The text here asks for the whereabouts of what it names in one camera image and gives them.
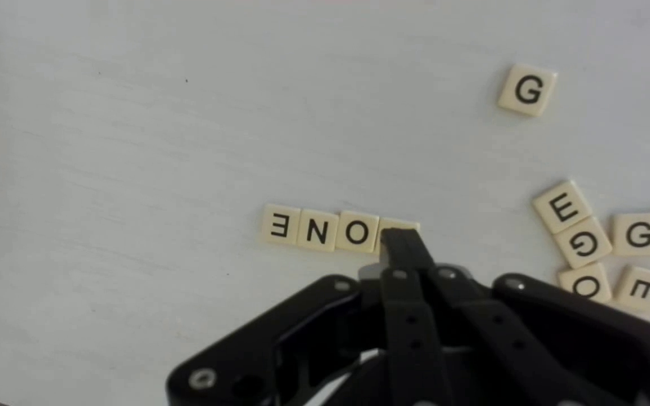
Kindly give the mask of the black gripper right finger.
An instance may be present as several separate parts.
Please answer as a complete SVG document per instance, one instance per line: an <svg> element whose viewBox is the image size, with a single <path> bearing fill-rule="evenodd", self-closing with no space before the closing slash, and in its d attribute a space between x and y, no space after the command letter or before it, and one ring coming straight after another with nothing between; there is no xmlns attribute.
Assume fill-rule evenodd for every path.
<svg viewBox="0 0 650 406"><path fill-rule="evenodd" d="M527 406L650 406L650 322L519 272L492 289L435 266L433 284Z"/></svg>

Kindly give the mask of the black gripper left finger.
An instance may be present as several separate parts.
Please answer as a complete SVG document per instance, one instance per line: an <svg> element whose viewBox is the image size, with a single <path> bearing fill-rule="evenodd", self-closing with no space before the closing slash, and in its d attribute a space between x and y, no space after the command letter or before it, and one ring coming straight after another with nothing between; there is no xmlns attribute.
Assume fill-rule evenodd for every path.
<svg viewBox="0 0 650 406"><path fill-rule="evenodd" d="M433 258L416 230L384 230L381 247L389 261L379 289L392 403L450 406L437 324L423 289Z"/></svg>

